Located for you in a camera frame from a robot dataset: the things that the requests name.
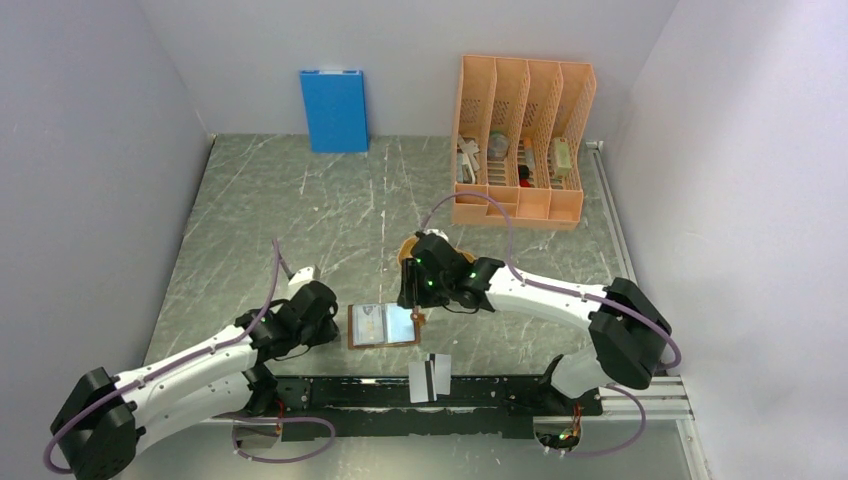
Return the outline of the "brown leather card holder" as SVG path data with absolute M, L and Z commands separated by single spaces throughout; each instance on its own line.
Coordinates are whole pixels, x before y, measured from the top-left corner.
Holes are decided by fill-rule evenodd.
M 347 343 L 351 350 L 417 345 L 426 315 L 396 303 L 353 304 L 347 307 Z

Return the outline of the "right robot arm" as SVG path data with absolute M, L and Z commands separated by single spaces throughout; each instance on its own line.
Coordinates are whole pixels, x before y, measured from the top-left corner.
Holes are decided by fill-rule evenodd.
M 544 376 L 539 398 L 550 413 L 565 413 L 581 395 L 609 384 L 645 390 L 663 368 L 672 329 L 628 279 L 607 286 L 554 280 L 503 260 L 472 257 L 436 230 L 405 240 L 398 264 L 397 302 L 404 309 L 456 304 L 466 314 L 520 313 L 587 334 L 585 347 L 552 361 Z

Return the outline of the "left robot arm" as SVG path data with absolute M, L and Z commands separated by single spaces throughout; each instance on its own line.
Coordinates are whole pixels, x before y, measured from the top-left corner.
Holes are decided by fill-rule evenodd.
M 338 335 L 336 294 L 318 280 L 291 279 L 211 338 L 116 375 L 83 375 L 50 425 L 45 467 L 76 479 L 110 479 L 158 441 L 217 416 L 278 414 L 285 403 L 267 362 Z

